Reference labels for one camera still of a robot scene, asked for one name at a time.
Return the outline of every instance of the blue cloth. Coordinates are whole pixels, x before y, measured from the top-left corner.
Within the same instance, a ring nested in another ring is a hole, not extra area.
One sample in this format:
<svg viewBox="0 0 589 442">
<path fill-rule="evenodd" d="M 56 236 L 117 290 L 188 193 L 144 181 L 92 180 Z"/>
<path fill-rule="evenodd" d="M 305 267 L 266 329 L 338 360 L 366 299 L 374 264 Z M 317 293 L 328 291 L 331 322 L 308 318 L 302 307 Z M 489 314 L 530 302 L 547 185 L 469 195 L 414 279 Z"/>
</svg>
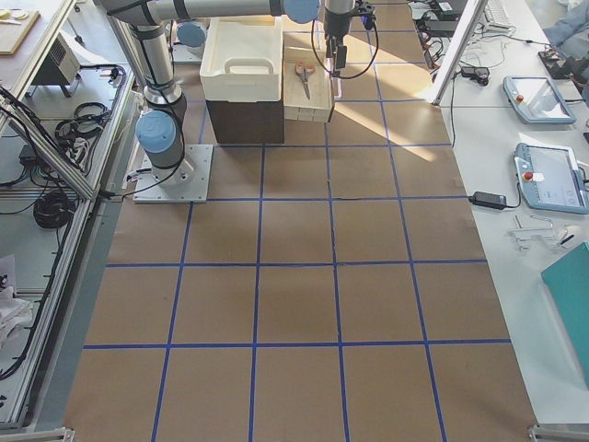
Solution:
<svg viewBox="0 0 589 442">
<path fill-rule="evenodd" d="M 589 53 L 589 0 L 571 9 L 554 26 L 544 29 L 544 33 L 562 57 L 585 57 Z M 583 71 L 582 77 L 589 81 L 589 68 Z M 589 87 L 583 89 L 581 96 L 589 105 Z"/>
</svg>

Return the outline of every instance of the bin handle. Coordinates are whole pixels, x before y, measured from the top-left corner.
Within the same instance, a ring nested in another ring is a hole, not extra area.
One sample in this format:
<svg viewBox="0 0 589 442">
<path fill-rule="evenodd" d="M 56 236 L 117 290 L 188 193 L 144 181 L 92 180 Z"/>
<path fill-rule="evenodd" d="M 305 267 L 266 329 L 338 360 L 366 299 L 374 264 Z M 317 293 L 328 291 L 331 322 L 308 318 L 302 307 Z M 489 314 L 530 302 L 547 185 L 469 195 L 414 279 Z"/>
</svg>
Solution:
<svg viewBox="0 0 589 442">
<path fill-rule="evenodd" d="M 233 66 L 267 67 L 268 73 L 274 74 L 274 64 L 267 58 L 229 58 L 225 61 L 225 73 L 229 74 Z"/>
</svg>

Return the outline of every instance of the wooden board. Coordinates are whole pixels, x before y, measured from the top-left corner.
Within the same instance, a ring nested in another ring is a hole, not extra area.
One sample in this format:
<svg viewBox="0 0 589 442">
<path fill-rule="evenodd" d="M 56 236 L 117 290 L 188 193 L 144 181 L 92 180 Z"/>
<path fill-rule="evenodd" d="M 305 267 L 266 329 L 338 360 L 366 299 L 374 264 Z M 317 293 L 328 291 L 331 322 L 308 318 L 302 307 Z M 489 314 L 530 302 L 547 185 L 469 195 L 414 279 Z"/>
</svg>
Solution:
<svg viewBox="0 0 589 442">
<path fill-rule="evenodd" d="M 0 55 L 14 54 L 20 43 L 25 40 L 30 29 L 33 27 L 37 18 L 39 18 L 39 11 L 27 11 L 29 16 L 22 20 L 22 24 L 9 25 L 0 23 Z"/>
</svg>

